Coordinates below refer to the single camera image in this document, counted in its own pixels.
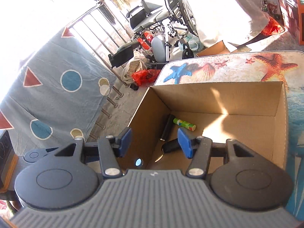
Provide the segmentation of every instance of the white plastic bag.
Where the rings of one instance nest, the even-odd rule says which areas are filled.
[[[185,40],[189,43],[190,49],[193,51],[202,51],[204,48],[204,45],[201,43],[200,39],[191,33],[188,33]],[[181,51],[184,50],[184,44],[178,42],[178,46]]]
[[[134,57],[130,59],[123,69],[121,74],[121,79],[127,84],[134,83],[131,75],[139,70],[146,70],[146,62],[148,61],[144,55],[140,54],[138,51],[134,51]]]

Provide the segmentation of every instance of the blue circle pattern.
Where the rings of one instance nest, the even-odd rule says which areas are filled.
[[[77,72],[67,71],[63,74],[61,83],[65,89],[75,91],[81,85],[81,77]]]
[[[31,124],[33,133],[40,139],[46,139],[52,133],[51,128],[39,120],[33,121]]]

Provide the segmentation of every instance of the orange box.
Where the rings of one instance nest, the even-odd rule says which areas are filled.
[[[304,0],[279,0],[283,21],[299,45],[304,45]]]
[[[209,55],[221,55],[221,54],[229,54],[229,53],[236,53],[237,48],[233,45],[220,41],[215,45],[212,45],[209,48],[205,48],[201,52],[197,53],[197,56],[209,56]]]

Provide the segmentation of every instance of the gray cushion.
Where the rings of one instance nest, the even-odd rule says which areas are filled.
[[[170,12],[168,11],[168,9],[166,8],[166,6],[162,6],[162,8],[153,13],[153,14],[150,14],[146,19],[144,19],[139,25],[137,25],[133,31],[135,33],[157,23],[157,22],[160,22],[166,18],[168,18],[170,16]]]

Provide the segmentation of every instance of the blue gripper pad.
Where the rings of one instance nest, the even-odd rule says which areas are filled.
[[[186,132],[181,128],[179,128],[177,131],[177,140],[186,158],[188,159],[193,158],[193,149],[191,146],[191,140],[186,134]]]
[[[131,144],[131,140],[132,140],[132,129],[130,128],[127,131],[127,133],[124,134],[124,136],[121,138],[120,141],[119,151],[121,157],[124,157],[125,154],[127,153],[129,146]]]

